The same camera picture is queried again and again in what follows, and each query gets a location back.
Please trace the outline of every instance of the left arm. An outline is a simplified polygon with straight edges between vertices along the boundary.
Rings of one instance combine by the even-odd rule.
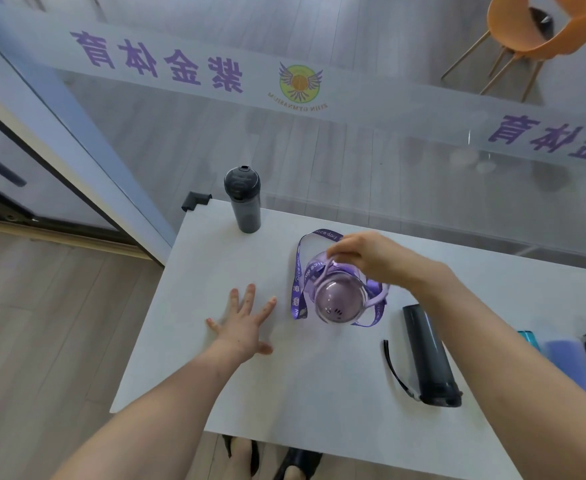
[[[209,413],[226,382],[242,362],[273,348],[258,341],[275,298],[251,315],[255,286],[246,289],[242,306],[231,290],[224,325],[208,319],[217,339],[200,355],[158,386],[129,404],[67,460],[52,480],[183,480]]]

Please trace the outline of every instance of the orange chair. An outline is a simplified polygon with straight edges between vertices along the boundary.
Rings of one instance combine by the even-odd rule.
[[[545,61],[556,55],[572,54],[586,43],[586,0],[555,0],[555,2],[569,15],[570,20],[557,35],[547,41],[542,37],[530,15],[529,0],[492,0],[486,16],[489,30],[448,71],[444,72],[441,79],[448,76],[484,40],[492,36],[501,44],[502,50],[489,72],[489,77],[493,75],[508,51],[513,52],[513,57],[501,71],[497,72],[480,94],[485,94],[492,88],[515,61],[528,57],[536,61],[536,66],[522,94],[521,101],[524,102]]]

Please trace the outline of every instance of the right arm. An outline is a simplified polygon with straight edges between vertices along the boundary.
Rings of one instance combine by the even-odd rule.
[[[345,236],[327,255],[420,302],[524,479],[586,478],[586,392],[448,266],[377,232]]]

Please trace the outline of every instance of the person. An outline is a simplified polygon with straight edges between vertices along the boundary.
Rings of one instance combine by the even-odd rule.
[[[448,266],[373,231],[346,235],[327,256],[357,266],[378,282],[401,286],[419,301],[522,478],[586,478],[586,392],[483,304]],[[227,320],[207,320],[215,341],[116,414],[61,466],[54,480],[183,480],[222,387],[254,354],[273,352],[258,340],[258,329],[276,300],[251,314],[254,297],[253,285],[241,304],[238,291],[232,290]],[[230,438],[229,452],[226,478],[248,478],[251,442]],[[295,465],[283,473],[286,480],[305,476]]]

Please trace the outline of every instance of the black shoe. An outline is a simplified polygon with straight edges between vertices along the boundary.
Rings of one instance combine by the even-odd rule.
[[[320,464],[322,459],[322,453],[316,453],[315,451],[300,450],[299,448],[289,448],[287,455],[284,457],[278,472],[273,477],[273,480],[283,480],[284,472],[287,468],[294,466],[302,470],[302,473],[306,476],[306,480],[315,475],[317,466]]]
[[[234,436],[222,435],[222,438],[224,438],[224,444],[226,446],[226,451],[228,452],[228,457],[231,458],[231,440],[234,438]],[[260,451],[257,449],[257,441],[251,440],[251,476],[254,476],[259,468]]]

